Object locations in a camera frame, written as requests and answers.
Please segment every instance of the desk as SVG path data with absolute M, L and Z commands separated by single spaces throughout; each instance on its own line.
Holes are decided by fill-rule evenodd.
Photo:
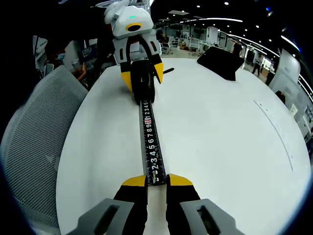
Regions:
M 166 173 L 194 183 L 236 219 L 247 235 L 277 234 L 292 217 L 311 169 L 301 132 L 276 95 L 250 72 L 226 81 L 193 59 L 163 59 L 175 68 L 156 84 L 154 113 Z M 291 170 L 275 129 L 255 104 L 280 124 L 294 156 Z M 79 216 L 121 184 L 143 174 L 139 111 L 120 76 L 108 68 L 94 84 L 68 132 L 60 163 L 56 205 L 66 234 Z M 149 187 L 145 234 L 169 234 L 166 187 Z

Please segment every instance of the wall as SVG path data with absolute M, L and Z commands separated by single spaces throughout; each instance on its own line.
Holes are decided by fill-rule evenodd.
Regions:
M 219 46 L 225 50 L 225 49 L 226 49 L 226 47 L 225 47 L 225 43 L 226 43 L 226 34 L 221 33 L 221 36 L 224 37 L 224 39 L 218 40 L 218 41 L 220 42 Z
M 282 50 L 282 54 L 279 59 L 278 68 L 284 70 L 293 81 L 298 82 L 300 63 L 284 49 Z
M 218 29 L 215 27 L 208 27 L 207 31 L 209 32 L 209 36 L 206 34 L 206 43 L 208 44 L 217 44 L 218 42 Z
M 300 63 L 283 49 L 276 74 L 269 84 L 273 92 L 281 91 L 286 97 L 286 107 L 290 110 L 294 104 L 298 110 L 294 119 L 298 122 L 307 106 L 312 107 L 305 91 L 298 84 Z

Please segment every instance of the tape measure numbers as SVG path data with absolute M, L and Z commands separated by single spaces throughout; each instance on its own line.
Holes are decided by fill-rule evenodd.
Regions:
M 151 102 L 148 100 L 141 101 L 139 113 L 142 119 L 140 127 L 141 147 L 148 184 L 152 186 L 163 185 L 166 183 L 166 173 Z

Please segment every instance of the person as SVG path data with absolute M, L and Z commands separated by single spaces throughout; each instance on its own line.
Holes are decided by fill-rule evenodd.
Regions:
M 33 36 L 70 42 L 107 37 L 112 33 L 104 23 L 105 8 L 82 6 L 76 1 L 58 2 L 17 0 L 3 3 L 2 8 L 8 14 L 2 32 L 9 35 L 12 46 L 7 45 L 2 51 L 7 79 L 1 82 L 1 87 L 6 90 L 1 94 L 1 100 L 6 100 L 1 112 L 1 138 L 12 115 L 27 101 L 40 81 L 35 66 Z
M 240 42 L 237 40 L 236 43 L 234 44 L 234 47 L 233 47 L 233 54 L 240 56 L 242 49 L 243 48 L 242 48 Z
M 158 30 L 156 32 L 156 39 L 160 42 L 160 43 L 166 43 L 166 38 L 165 36 L 163 35 L 163 32 L 162 30 Z
M 254 72 L 256 70 L 258 70 L 258 76 L 260 75 L 260 68 L 261 68 L 261 65 L 262 65 L 262 57 L 261 57 L 261 54 L 259 54 L 259 57 L 257 58 L 256 62 L 255 62 L 255 65 L 254 65 L 254 69 L 252 71 L 252 73 L 254 74 Z

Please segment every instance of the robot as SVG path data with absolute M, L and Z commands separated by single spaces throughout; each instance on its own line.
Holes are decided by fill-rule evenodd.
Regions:
M 154 102 L 154 76 L 163 82 L 163 63 L 150 14 L 129 4 L 129 0 L 113 2 L 105 11 L 105 23 L 112 26 L 114 55 L 122 78 L 139 105 L 142 100 Z

